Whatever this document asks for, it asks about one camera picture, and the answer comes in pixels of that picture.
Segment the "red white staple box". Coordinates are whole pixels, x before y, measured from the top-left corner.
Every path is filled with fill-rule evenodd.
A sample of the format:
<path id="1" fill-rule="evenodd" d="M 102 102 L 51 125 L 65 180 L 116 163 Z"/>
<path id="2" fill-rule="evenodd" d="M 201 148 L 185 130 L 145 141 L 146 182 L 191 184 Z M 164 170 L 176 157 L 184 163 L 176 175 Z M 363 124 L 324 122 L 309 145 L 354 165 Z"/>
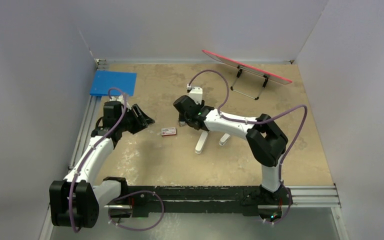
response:
<path id="1" fill-rule="evenodd" d="M 175 127 L 166 127 L 161 129 L 162 137 L 176 136 L 176 135 L 177 135 L 177 129 Z"/>

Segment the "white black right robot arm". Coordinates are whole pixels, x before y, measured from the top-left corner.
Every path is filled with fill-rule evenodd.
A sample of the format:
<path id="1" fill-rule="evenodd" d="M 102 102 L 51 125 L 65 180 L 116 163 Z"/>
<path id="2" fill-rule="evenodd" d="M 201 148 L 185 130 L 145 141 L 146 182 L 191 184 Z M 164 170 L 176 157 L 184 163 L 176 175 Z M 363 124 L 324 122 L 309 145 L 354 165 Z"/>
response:
<path id="1" fill-rule="evenodd" d="M 218 112 L 214 107 L 197 104 L 183 95 L 174 101 L 173 106 L 179 113 L 179 120 L 195 130 L 221 132 L 247 141 L 252 155 L 261 164 L 262 200 L 268 204 L 280 198 L 281 177 L 280 161 L 286 153 L 288 138 L 274 122 L 257 124 L 270 119 L 267 114 L 260 117 L 243 117 Z"/>

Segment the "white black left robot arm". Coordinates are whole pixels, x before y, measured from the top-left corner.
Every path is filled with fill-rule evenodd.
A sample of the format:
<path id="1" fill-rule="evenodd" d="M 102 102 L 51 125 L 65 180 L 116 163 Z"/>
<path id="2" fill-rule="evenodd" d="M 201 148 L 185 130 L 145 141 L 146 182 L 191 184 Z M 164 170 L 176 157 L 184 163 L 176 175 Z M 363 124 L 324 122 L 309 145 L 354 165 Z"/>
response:
<path id="1" fill-rule="evenodd" d="M 137 104 L 118 99 L 104 103 L 103 116 L 97 120 L 81 159 L 64 179 L 53 181 L 49 187 L 54 226 L 72 227 L 75 232 L 92 228 L 107 203 L 112 200 L 122 205 L 128 201 L 125 178 L 106 177 L 98 187 L 93 187 L 93 183 L 124 132 L 134 135 L 154 123 Z"/>

